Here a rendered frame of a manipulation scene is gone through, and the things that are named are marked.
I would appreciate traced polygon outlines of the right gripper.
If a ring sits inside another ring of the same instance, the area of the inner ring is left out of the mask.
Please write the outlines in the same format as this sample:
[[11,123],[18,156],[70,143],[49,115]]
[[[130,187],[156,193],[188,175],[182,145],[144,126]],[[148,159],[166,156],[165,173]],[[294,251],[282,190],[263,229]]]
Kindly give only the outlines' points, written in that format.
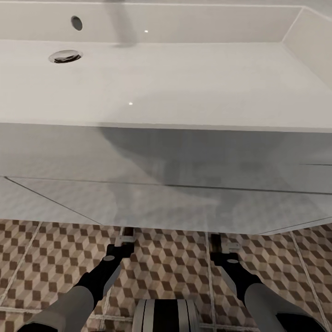
[[211,261],[214,261],[214,264],[216,266],[222,266],[222,260],[225,257],[234,257],[237,261],[239,261],[239,257],[237,253],[229,253],[229,254],[223,254],[222,252],[211,252],[210,259]]

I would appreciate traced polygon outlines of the robot trunk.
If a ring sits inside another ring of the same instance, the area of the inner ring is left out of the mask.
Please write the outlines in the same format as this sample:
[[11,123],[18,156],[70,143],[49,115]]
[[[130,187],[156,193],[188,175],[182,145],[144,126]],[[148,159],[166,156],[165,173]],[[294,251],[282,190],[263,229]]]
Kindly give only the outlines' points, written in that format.
[[132,332],[200,332],[192,299],[140,299]]

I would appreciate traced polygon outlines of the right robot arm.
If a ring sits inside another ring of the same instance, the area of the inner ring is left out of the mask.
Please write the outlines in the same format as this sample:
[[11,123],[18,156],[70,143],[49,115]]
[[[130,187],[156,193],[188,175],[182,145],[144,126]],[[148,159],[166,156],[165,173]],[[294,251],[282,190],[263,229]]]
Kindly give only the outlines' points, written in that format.
[[238,254],[229,253],[230,249],[241,249],[240,243],[221,243],[221,247],[222,252],[211,252],[210,259],[222,266],[223,280],[242,300],[260,332],[328,332],[317,319],[243,268]]

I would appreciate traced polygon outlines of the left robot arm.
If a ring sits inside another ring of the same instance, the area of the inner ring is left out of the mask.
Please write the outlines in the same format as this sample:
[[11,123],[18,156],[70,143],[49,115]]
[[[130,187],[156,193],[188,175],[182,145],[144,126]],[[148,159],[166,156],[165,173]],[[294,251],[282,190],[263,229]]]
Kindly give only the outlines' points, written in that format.
[[[116,236],[107,255],[90,273],[48,308],[25,322],[17,332],[81,332],[98,301],[102,301],[120,275],[121,259],[134,252],[135,236]],[[123,242],[133,243],[123,245]]]

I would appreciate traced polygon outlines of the mousetrap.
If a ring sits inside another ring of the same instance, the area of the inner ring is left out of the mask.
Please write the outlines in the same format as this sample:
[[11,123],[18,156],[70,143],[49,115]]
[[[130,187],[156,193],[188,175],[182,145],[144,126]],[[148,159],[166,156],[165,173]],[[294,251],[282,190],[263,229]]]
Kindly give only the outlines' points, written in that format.
[[[125,227],[124,229],[124,236],[133,236],[133,227]],[[132,245],[132,243],[129,242],[123,242],[123,245]]]
[[219,234],[211,234],[213,252],[222,252],[221,236]]

